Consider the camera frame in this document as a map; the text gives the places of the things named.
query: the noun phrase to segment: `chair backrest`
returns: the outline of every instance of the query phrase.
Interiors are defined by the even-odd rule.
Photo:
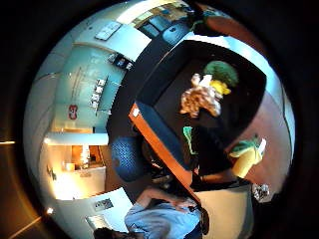
[[[112,143],[112,163],[119,177],[134,181],[148,172],[148,163],[142,154],[142,139],[138,136],[121,136]]]

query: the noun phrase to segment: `wooden desk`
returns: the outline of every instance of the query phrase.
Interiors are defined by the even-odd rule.
[[[142,114],[134,114],[134,110],[138,109],[138,106],[134,104],[131,108],[129,118],[133,124],[139,129],[144,138],[148,141],[150,146],[158,154],[159,158],[171,171],[171,173],[177,178],[177,180],[184,186],[184,188],[189,192],[189,194],[198,203],[199,198],[194,194],[193,190],[190,188],[192,181],[192,172],[185,170],[180,163],[173,157],[171,152],[164,146],[162,141],[157,137],[156,133],[149,126],[148,122],[143,118]]]

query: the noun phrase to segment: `man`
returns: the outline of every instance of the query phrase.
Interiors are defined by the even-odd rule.
[[[153,199],[164,202],[150,206]],[[147,187],[125,217],[129,233],[99,228],[94,236],[100,238],[182,239],[199,222],[196,203],[163,190]]]
[[[208,128],[195,126],[189,134],[195,153],[184,152],[192,160],[191,188],[200,199],[203,238],[248,238],[256,225],[258,201],[269,194],[269,188],[256,186],[252,194],[253,184],[233,173],[219,138]]]

